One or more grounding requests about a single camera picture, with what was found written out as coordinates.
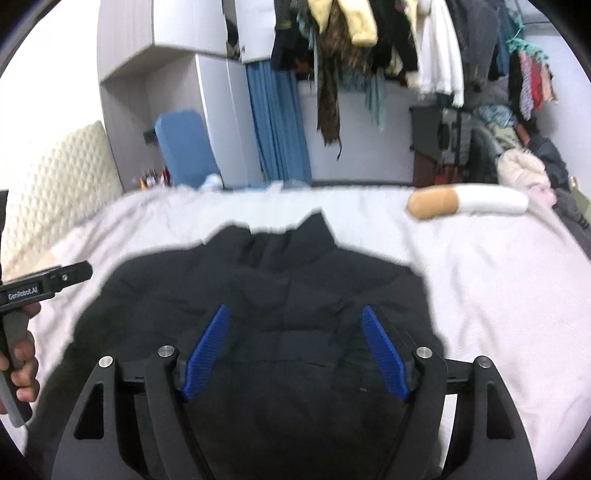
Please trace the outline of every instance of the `blue curtain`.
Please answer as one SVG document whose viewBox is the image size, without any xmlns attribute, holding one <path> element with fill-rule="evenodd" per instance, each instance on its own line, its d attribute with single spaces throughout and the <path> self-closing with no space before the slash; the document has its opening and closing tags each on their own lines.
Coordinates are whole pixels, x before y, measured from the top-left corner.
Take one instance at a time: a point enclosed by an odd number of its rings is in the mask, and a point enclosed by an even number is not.
<svg viewBox="0 0 591 480">
<path fill-rule="evenodd" d="M 269 61 L 246 65 L 256 143 L 265 180 L 312 181 L 294 72 L 274 72 Z"/>
</svg>

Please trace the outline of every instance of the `handle grip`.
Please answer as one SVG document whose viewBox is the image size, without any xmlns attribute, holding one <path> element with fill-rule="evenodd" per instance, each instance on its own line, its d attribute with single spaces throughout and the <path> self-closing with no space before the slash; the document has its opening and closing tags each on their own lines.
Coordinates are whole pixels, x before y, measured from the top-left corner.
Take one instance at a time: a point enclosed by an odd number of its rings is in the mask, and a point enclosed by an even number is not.
<svg viewBox="0 0 591 480">
<path fill-rule="evenodd" d="M 17 398 L 19 387 L 12 383 L 11 373 L 23 366 L 14 356 L 14 345 L 26 338 L 29 317 L 18 310 L 4 315 L 1 322 L 0 352 L 8 359 L 9 367 L 0 375 L 0 401 L 8 412 L 12 426 L 19 428 L 31 420 L 33 411 L 28 403 Z"/>
</svg>

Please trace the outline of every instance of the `yellow garment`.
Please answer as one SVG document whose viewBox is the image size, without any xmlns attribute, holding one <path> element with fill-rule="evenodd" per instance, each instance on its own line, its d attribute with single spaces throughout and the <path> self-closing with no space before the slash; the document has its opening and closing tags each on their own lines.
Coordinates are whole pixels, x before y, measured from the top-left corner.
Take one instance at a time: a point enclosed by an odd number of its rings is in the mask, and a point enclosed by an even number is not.
<svg viewBox="0 0 591 480">
<path fill-rule="evenodd" d="M 351 43 L 356 47 L 373 47 L 378 42 L 378 27 L 368 0 L 337 0 L 345 14 Z M 333 0 L 308 0 L 312 16 L 322 34 L 329 22 Z"/>
</svg>

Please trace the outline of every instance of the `white wall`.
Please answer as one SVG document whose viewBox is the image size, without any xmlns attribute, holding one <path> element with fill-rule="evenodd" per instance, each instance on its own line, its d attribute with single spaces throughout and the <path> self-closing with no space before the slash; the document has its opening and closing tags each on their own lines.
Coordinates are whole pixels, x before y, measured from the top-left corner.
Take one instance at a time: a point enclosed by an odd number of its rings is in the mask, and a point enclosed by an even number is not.
<svg viewBox="0 0 591 480">
<path fill-rule="evenodd" d="M 385 180 L 410 183 L 413 180 L 414 153 L 410 150 L 409 107 L 418 105 L 417 95 L 393 83 L 387 84 L 386 125 L 380 131 L 372 124 L 363 93 L 339 92 L 339 146 L 324 147 L 317 126 L 317 96 L 302 93 L 300 102 L 304 131 L 314 180 Z"/>
<path fill-rule="evenodd" d="M 68 133 L 102 120 L 96 69 L 100 0 L 62 0 L 0 77 L 0 187 Z"/>
<path fill-rule="evenodd" d="M 545 104 L 538 127 L 552 139 L 583 192 L 591 193 L 591 83 L 562 36 L 551 25 L 527 27 L 528 41 L 544 49 L 554 73 L 557 104 Z"/>
</svg>

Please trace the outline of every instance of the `white wardrobe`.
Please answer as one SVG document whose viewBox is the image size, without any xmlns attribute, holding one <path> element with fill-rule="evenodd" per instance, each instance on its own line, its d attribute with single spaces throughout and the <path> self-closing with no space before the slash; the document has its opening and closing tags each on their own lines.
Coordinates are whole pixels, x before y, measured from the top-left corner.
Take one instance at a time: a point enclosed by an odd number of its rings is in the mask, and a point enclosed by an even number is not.
<svg viewBox="0 0 591 480">
<path fill-rule="evenodd" d="M 225 14 L 238 25 L 242 61 L 229 60 Z M 268 59 L 272 0 L 102 0 L 98 76 L 105 127 L 124 190 L 164 165 L 143 133 L 164 112 L 201 114 L 227 186 L 263 181 L 246 61 Z"/>
</svg>

